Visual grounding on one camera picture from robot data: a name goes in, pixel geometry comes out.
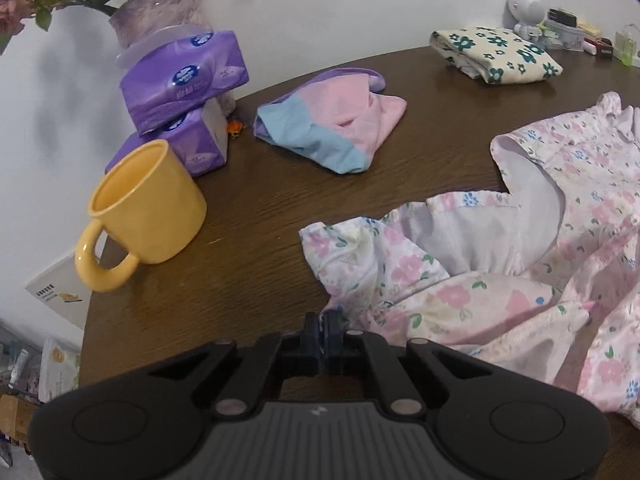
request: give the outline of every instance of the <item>floor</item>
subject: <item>floor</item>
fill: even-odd
[[[36,463],[19,447],[11,448],[14,466],[0,466],[0,480],[42,480]]]

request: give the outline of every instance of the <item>yellow mug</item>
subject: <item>yellow mug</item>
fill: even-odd
[[[202,192],[166,140],[152,140],[107,173],[88,205],[93,219],[76,245],[76,271],[91,290],[123,285],[140,262],[159,264],[183,250],[207,213]],[[101,267],[95,244],[102,231],[129,251],[113,269]]]

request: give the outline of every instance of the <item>small orange object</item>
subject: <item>small orange object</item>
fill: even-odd
[[[231,135],[232,139],[239,137],[242,130],[244,130],[244,124],[238,119],[232,119],[226,125],[226,132]]]

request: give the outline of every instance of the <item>floral dress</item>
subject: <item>floral dress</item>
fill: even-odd
[[[300,231],[351,326],[421,336],[555,383],[640,426],[640,110],[596,106],[498,136],[510,194],[445,193]]]

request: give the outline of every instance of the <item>purple tissue pack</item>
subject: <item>purple tissue pack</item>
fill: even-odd
[[[236,35],[207,32],[172,41],[143,57],[120,82],[140,134],[249,81]]]
[[[125,155],[146,142],[164,139],[191,176],[215,170],[226,163],[226,118],[216,99],[181,115],[150,134],[132,134],[120,147],[105,173],[109,173]]]

